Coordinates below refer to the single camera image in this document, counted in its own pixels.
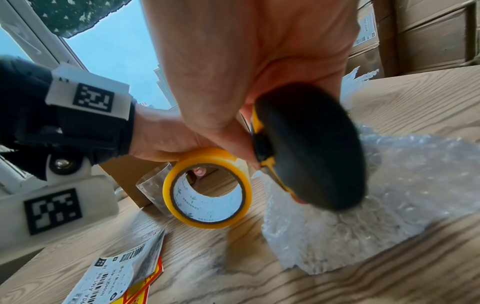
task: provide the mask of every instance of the yellow tape roll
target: yellow tape roll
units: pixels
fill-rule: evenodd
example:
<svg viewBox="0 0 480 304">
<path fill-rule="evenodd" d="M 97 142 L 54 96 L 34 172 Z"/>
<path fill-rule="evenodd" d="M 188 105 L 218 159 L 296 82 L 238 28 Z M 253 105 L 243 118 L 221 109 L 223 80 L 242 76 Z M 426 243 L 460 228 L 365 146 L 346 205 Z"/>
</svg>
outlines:
<svg viewBox="0 0 480 304">
<path fill-rule="evenodd" d="M 237 187 L 220 197 L 199 194 L 189 185 L 186 172 L 202 166 L 227 171 L 238 181 Z M 247 163 L 219 148 L 184 153 L 163 182 L 163 199 L 185 224 L 206 229 L 230 226 L 245 216 L 252 202 Z"/>
</svg>

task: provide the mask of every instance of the wood grain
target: wood grain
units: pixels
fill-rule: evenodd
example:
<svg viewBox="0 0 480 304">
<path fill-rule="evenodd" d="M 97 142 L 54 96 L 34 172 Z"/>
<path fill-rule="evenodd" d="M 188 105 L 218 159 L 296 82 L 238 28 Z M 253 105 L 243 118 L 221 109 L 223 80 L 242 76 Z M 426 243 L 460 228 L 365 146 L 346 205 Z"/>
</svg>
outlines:
<svg viewBox="0 0 480 304">
<path fill-rule="evenodd" d="M 480 67 L 469 67 L 372 81 L 352 97 L 351 114 L 382 133 L 478 142 L 479 75 Z M 126 199 L 116 219 L 44 249 L 0 286 L 0 303 L 61 303 L 103 251 L 160 225 L 169 231 L 165 272 L 149 303 L 480 302 L 480 216 L 437 223 L 363 263 L 309 276 L 284 270 L 270 251 L 261 233 L 265 194 L 258 179 L 252 186 L 247 216 L 219 230 L 166 221 L 153 206 L 140 211 Z"/>
</svg>

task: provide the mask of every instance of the bubble wrap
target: bubble wrap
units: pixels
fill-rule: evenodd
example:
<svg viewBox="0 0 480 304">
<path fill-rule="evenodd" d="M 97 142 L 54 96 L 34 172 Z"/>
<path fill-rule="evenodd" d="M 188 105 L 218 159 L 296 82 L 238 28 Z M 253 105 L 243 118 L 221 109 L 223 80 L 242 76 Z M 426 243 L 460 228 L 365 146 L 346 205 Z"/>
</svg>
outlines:
<svg viewBox="0 0 480 304">
<path fill-rule="evenodd" d="M 480 148 L 433 135 L 386 136 L 358 125 L 368 166 L 361 206 L 340 214 L 295 203 L 267 175 L 262 233 L 285 268 L 318 274 L 370 258 L 430 223 L 480 208 Z"/>
</svg>

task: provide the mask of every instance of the skin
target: skin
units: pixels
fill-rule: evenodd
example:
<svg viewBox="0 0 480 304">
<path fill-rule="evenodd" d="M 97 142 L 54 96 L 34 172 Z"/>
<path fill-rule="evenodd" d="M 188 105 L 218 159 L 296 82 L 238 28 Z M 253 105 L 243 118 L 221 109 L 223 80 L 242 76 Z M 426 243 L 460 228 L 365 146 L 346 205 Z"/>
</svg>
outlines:
<svg viewBox="0 0 480 304">
<path fill-rule="evenodd" d="M 138 110 L 134 156 L 174 160 L 175 152 L 215 144 L 257 166 L 238 111 L 249 120 L 257 97 L 291 82 L 340 97 L 359 32 L 358 0 L 142 3 L 181 116 Z"/>
</svg>

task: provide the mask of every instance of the white window frame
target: white window frame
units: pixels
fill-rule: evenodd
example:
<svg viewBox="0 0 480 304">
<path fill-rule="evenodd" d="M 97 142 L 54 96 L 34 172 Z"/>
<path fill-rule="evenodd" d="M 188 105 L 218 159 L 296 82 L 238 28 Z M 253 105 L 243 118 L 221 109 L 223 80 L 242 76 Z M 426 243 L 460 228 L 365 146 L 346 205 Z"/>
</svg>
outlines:
<svg viewBox="0 0 480 304">
<path fill-rule="evenodd" d="M 54 69 L 60 62 L 85 69 L 68 44 L 52 34 L 26 0 L 0 0 L 0 26 L 37 64 Z M 29 192 L 46 185 L 0 158 L 0 186 L 10 194 Z"/>
</svg>

